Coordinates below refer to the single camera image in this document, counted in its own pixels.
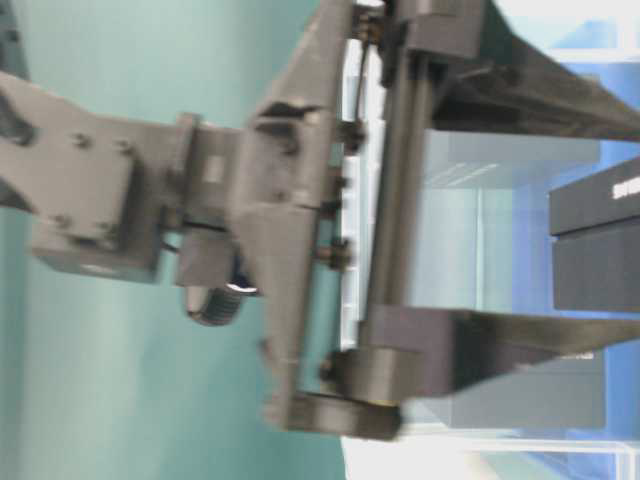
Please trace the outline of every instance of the metal rod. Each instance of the metal rod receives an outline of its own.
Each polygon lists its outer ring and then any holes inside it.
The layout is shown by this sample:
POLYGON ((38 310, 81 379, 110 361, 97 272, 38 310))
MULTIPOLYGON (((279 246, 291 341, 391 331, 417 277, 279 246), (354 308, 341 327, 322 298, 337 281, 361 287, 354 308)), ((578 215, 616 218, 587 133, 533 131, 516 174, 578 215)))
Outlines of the metal rod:
POLYGON ((433 108, 428 66, 427 57, 402 52, 390 92, 365 320, 374 305, 404 304, 411 282, 425 129, 433 108))

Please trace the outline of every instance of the teal wall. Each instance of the teal wall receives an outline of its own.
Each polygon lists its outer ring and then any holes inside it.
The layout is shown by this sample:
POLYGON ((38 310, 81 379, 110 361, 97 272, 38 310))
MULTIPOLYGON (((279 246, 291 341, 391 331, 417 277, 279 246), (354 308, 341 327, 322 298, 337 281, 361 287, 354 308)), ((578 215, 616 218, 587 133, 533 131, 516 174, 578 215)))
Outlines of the teal wall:
MULTIPOLYGON (((314 1, 16 0, 31 79, 98 113, 241 126, 314 1)), ((262 304, 205 329, 161 285, 53 272, 0 217, 0 477, 342 479, 335 438, 261 419, 262 304)))

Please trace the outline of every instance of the black box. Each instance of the black box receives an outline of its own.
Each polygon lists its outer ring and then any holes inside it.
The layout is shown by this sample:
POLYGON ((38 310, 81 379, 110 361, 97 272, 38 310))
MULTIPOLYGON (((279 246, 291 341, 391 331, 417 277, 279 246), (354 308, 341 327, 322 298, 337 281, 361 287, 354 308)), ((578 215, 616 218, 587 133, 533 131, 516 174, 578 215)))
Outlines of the black box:
POLYGON ((640 158, 550 195, 554 303, 640 311, 640 158))

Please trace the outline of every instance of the clear plastic panel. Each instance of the clear plastic panel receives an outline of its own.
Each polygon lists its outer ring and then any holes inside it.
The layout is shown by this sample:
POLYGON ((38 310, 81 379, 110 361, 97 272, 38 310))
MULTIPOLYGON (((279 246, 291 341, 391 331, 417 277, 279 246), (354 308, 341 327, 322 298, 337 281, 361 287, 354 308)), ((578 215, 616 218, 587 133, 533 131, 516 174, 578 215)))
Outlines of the clear plastic panel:
MULTIPOLYGON (((523 38, 640 108, 640 6, 626 1, 498 3, 523 38)), ((372 143, 360 158, 366 167, 358 179, 361 242, 371 240, 366 220, 375 212, 384 133, 378 68, 373 59, 366 95, 372 143)), ((412 305, 620 317, 554 309, 548 194, 638 155, 639 145, 622 142, 432 133, 412 305)), ((359 274, 351 279, 363 292, 367 257, 359 260, 359 274)), ((364 295, 359 298, 362 306, 364 295)), ((352 325, 358 317, 351 314, 344 318, 351 325, 343 330, 346 344, 355 340, 352 325)), ((414 401, 406 408, 409 429, 398 444, 345 441, 350 478, 365 478, 365 472, 366 478, 383 478, 377 475, 391 468, 403 472, 395 478, 636 479, 639 369, 640 342, 630 342, 523 365, 447 398, 414 401), (423 466, 415 470, 412 462, 423 466), (404 474, 414 470, 421 475, 404 474)))

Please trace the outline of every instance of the robotic arm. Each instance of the robotic arm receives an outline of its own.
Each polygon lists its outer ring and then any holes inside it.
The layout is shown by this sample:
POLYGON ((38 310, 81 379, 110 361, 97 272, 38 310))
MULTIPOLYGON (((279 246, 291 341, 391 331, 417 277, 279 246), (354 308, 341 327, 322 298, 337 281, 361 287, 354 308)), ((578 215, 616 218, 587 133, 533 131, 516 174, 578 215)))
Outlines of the robotic arm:
POLYGON ((181 233, 176 284, 191 318, 226 324, 242 297, 265 298, 272 424, 390 439, 410 397, 640 337, 634 322, 404 307, 425 130, 638 141, 639 126, 516 37, 491 0, 322 0, 241 131, 192 114, 173 126, 96 116, 0 74, 0 205, 36 216, 33 254, 75 274, 152 282, 163 235, 181 233), (363 141, 358 120, 336 120, 350 38, 383 58, 387 132, 366 317, 358 347, 323 365, 318 394, 299 387, 311 272, 349 259, 344 242, 317 245, 344 187, 329 159, 334 144, 363 141))

